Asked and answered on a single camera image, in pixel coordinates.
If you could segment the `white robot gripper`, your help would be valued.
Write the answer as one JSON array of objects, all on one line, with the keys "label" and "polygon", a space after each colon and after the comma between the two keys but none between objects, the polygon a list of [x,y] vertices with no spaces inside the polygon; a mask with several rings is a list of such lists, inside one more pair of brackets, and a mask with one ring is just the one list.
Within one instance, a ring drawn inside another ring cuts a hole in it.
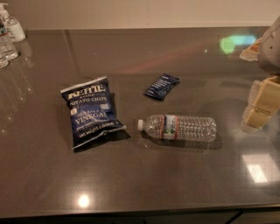
[{"label": "white robot gripper", "polygon": [[[258,63],[268,74],[280,75],[280,16],[262,35]],[[255,80],[251,86],[248,104],[243,112],[241,130],[256,133],[280,109],[280,77]]]}]

